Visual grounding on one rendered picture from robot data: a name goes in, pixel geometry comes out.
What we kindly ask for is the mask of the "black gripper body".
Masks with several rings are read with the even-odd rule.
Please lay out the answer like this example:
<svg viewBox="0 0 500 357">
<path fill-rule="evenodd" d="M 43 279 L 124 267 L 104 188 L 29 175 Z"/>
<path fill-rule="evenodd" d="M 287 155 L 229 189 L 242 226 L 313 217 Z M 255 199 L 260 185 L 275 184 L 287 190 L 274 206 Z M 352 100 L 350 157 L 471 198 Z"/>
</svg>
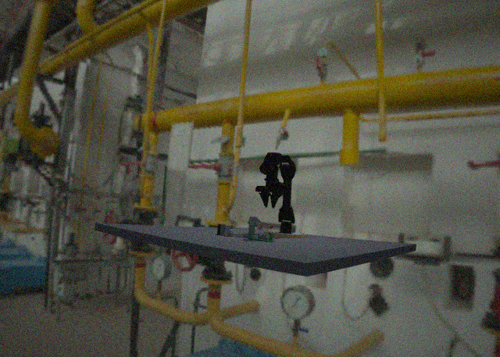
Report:
<svg viewBox="0 0 500 357">
<path fill-rule="evenodd" d="M 266 186 L 257 186 L 255 188 L 255 191 L 257 191 L 257 192 L 261 191 L 261 193 L 270 193 L 271 192 L 272 195 L 285 195 L 285 191 L 280 191 L 279 189 L 277 189 L 275 187 L 271 188 L 274 179 L 276 179 L 276 181 L 277 181 L 277 177 L 264 178 L 264 180 L 266 181 Z"/>
</svg>

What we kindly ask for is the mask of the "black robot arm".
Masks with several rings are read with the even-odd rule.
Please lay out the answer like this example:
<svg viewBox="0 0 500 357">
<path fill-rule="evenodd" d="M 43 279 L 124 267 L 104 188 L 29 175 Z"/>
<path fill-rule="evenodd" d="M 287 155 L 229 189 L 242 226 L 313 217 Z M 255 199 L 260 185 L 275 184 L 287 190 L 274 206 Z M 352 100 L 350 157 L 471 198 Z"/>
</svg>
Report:
<svg viewBox="0 0 500 357">
<path fill-rule="evenodd" d="M 283 162 L 288 162 L 289 165 L 282 165 Z M 295 218 L 294 210 L 291 207 L 291 183 L 296 172 L 295 163 L 291 160 L 289 155 L 281 155 L 279 152 L 268 152 L 262 165 L 259 167 L 259 170 L 267 177 L 277 177 L 279 170 L 277 165 L 279 164 L 281 176 L 283 177 L 284 182 L 281 183 L 279 182 L 279 179 L 277 179 L 277 181 L 274 179 L 271 187 L 275 187 L 280 191 L 285 191 L 285 195 L 283 195 L 283 205 L 279 212 L 279 222 L 281 222 L 281 225 L 280 232 L 278 232 L 293 234 L 291 233 L 291 224 L 295 223 Z M 290 222 L 282 220 L 290 220 Z"/>
</svg>

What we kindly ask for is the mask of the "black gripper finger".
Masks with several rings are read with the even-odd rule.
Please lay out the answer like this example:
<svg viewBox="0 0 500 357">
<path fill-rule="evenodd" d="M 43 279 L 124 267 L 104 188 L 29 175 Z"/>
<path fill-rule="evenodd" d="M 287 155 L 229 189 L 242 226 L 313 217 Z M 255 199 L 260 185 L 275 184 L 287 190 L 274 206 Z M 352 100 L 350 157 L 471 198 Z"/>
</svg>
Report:
<svg viewBox="0 0 500 357">
<path fill-rule="evenodd" d="M 275 206 L 276 206 L 276 203 L 277 203 L 277 200 L 279 197 L 281 197 L 282 195 L 270 195 L 270 199 L 271 199 L 271 204 L 272 204 L 272 208 L 274 209 Z"/>
<path fill-rule="evenodd" d="M 259 194 L 260 194 L 260 196 L 262 198 L 264 206 L 267 208 L 268 201 L 269 201 L 269 196 L 271 195 L 271 193 L 259 193 Z"/>
</svg>

